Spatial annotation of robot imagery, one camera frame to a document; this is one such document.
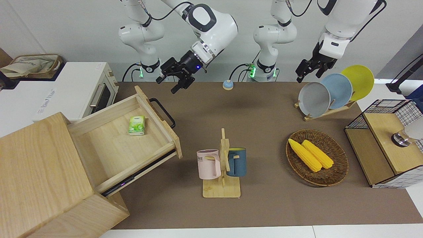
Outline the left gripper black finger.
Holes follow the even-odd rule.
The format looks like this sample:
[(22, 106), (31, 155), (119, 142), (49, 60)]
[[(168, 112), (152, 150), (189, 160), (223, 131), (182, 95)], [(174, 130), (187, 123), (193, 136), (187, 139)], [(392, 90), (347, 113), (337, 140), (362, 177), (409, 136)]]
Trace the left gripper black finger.
[(302, 83), (304, 77), (309, 73), (314, 71), (313, 60), (306, 60), (303, 59), (298, 67), (296, 68), (297, 79), (298, 83)]
[(319, 69), (316, 72), (316, 77), (321, 78), (322, 75), (328, 71), (329, 69), (332, 69), (332, 63), (320, 63)]

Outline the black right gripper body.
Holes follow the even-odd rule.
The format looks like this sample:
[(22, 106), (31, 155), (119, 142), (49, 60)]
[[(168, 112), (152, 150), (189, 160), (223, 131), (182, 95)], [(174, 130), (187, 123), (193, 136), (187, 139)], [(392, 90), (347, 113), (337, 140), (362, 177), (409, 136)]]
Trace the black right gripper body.
[(196, 53), (188, 50), (177, 62), (175, 75), (195, 74), (202, 67), (202, 61)]

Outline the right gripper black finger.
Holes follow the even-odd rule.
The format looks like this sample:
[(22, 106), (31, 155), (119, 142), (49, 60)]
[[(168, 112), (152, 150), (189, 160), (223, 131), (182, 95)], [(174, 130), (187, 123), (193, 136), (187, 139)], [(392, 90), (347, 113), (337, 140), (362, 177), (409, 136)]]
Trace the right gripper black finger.
[(178, 77), (178, 83), (171, 89), (171, 93), (175, 94), (179, 89), (187, 89), (194, 81), (195, 77), (190, 73), (176, 73), (175, 77)]
[(160, 66), (161, 72), (159, 77), (157, 77), (156, 82), (162, 83), (168, 76), (176, 76), (181, 72), (179, 68), (179, 63), (175, 60), (174, 57), (168, 59), (162, 66)]

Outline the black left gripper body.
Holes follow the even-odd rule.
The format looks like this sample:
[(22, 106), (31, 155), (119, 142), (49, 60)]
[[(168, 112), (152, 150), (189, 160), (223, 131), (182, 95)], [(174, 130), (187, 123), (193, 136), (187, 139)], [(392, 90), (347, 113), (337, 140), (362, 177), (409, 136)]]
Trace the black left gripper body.
[(317, 43), (313, 49), (311, 57), (311, 67), (312, 68), (333, 68), (334, 64), (337, 62), (337, 59), (323, 55), (320, 53), (323, 42)]

